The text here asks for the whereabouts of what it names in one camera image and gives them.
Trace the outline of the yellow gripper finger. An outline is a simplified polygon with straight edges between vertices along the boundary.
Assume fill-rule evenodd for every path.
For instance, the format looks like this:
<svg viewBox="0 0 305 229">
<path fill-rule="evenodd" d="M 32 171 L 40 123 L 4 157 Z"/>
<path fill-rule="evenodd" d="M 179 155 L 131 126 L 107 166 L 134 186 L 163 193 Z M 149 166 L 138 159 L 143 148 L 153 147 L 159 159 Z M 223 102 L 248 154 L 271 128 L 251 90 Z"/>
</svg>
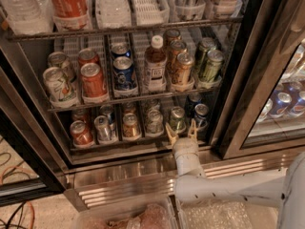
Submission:
<svg viewBox="0 0 305 229">
<path fill-rule="evenodd" d="M 196 122 L 194 119 L 191 120 L 191 125 L 188 131 L 188 138 L 197 141 L 197 128 L 196 128 Z"/>
<path fill-rule="evenodd" d="M 173 146 L 174 143 L 179 139 L 178 134 L 171 128 L 169 123 L 166 123 L 165 129 L 169 138 L 171 145 Z"/>
</svg>

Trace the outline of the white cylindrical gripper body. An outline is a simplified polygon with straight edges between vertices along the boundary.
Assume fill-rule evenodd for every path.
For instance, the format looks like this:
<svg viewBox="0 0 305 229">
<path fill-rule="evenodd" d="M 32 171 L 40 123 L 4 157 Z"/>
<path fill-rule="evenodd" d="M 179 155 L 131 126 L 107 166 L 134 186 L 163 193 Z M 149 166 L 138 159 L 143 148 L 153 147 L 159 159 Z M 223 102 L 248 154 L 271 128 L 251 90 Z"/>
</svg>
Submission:
<svg viewBox="0 0 305 229">
<path fill-rule="evenodd" d="M 197 166 L 199 164 L 198 144 L 191 138 L 178 139 L 173 145 L 173 154 L 179 166 Z"/>
</svg>

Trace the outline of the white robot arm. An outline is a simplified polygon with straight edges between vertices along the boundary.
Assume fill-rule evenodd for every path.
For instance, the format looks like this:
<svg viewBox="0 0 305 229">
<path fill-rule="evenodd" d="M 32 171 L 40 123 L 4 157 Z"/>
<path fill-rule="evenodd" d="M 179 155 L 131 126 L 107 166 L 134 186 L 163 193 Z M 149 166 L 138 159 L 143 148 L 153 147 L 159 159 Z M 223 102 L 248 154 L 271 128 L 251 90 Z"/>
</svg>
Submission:
<svg viewBox="0 0 305 229">
<path fill-rule="evenodd" d="M 179 201 L 195 204 L 213 198 L 277 207 L 276 229 L 305 229 L 304 153 L 286 170 L 208 178 L 199 161 L 196 123 L 191 123 L 186 137 L 170 125 L 165 128 L 177 166 L 174 195 Z"/>
</svg>

